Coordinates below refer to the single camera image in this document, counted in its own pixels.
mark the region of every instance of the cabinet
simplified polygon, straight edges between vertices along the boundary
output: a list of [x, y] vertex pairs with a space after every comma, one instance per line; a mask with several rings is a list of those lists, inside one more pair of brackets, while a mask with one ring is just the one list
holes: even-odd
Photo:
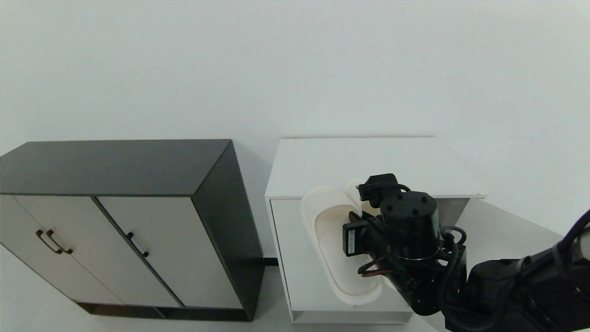
[[264, 272], [230, 140], [30, 142], [0, 242], [92, 314], [252, 320]]
[[[436, 198], [442, 226], [456, 224], [468, 232], [469, 267], [488, 259], [530, 255], [560, 238], [486, 203], [486, 189], [437, 138], [283, 139], [265, 199], [295, 323], [403, 324], [413, 314], [399, 293], [387, 286], [372, 303], [341, 302], [302, 222], [301, 198], [314, 187], [343, 189], [350, 180], [366, 181], [384, 173], [394, 173], [400, 183]], [[534, 235], [534, 240], [518, 240], [523, 233]]]

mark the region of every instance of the brown door handle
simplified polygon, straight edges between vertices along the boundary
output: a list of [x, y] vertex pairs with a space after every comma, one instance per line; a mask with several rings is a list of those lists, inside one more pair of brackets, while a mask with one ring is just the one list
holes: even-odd
[[49, 244], [47, 244], [47, 242], [45, 242], [45, 240], [44, 240], [44, 239], [41, 237], [41, 235], [43, 234], [43, 231], [42, 231], [42, 230], [38, 230], [38, 231], [36, 231], [36, 232], [35, 232], [35, 234], [37, 235], [37, 237], [39, 238], [39, 240], [41, 240], [41, 241], [43, 242], [43, 244], [45, 244], [45, 245], [47, 246], [47, 248], [51, 249], [51, 251], [53, 251], [54, 253], [56, 253], [56, 254], [58, 254], [58, 255], [59, 255], [59, 254], [61, 254], [62, 252], [64, 252], [64, 251], [63, 251], [63, 250], [61, 250], [61, 249], [57, 249], [57, 250], [55, 250], [55, 249], [53, 249], [53, 248], [52, 248], [52, 247], [51, 247]]
[[70, 255], [71, 255], [71, 254], [74, 252], [74, 251], [73, 251], [71, 248], [70, 248], [70, 249], [68, 249], [68, 250], [65, 250], [65, 249], [64, 249], [62, 246], [60, 246], [60, 244], [59, 244], [59, 243], [57, 243], [57, 242], [56, 242], [56, 241], [53, 239], [53, 237], [51, 237], [51, 236], [53, 235], [53, 231], [52, 231], [51, 229], [50, 229], [50, 230], [48, 230], [46, 234], [47, 234], [47, 237], [49, 237], [49, 240], [53, 241], [53, 243], [55, 243], [55, 245], [56, 245], [56, 246], [60, 247], [60, 249], [61, 249], [61, 250], [63, 250], [65, 253], [68, 253], [68, 254], [70, 254]]

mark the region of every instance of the white wall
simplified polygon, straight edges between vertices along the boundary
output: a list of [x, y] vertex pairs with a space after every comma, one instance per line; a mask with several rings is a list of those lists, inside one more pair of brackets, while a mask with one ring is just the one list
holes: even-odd
[[590, 2], [0, 11], [0, 142], [232, 138], [266, 256], [281, 137], [438, 135], [503, 209], [564, 234], [590, 207]]

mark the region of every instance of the white floor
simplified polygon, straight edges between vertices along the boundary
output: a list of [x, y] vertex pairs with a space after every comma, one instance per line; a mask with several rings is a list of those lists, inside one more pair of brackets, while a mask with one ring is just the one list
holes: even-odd
[[1, 332], [434, 332], [413, 316], [404, 326], [291, 324], [278, 268], [267, 268], [256, 319], [252, 323], [164, 321], [138, 318], [99, 317], [87, 314], [51, 285], [0, 247]]

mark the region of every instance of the white cabinet door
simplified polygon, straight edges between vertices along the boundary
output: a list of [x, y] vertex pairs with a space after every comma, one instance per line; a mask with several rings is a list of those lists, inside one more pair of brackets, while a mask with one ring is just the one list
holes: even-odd
[[188, 197], [100, 197], [146, 260], [189, 307], [242, 308]]
[[[43, 231], [41, 238], [36, 235], [39, 230]], [[72, 300], [123, 304], [71, 255], [56, 254], [53, 250], [58, 247], [47, 237], [48, 230], [13, 197], [0, 195], [0, 241], [8, 250]]]
[[17, 201], [123, 303], [179, 306], [90, 197], [18, 196]]
[[349, 305], [332, 292], [303, 226], [300, 200], [271, 200], [284, 277], [293, 311], [411, 311], [398, 291], [383, 287], [365, 305]]

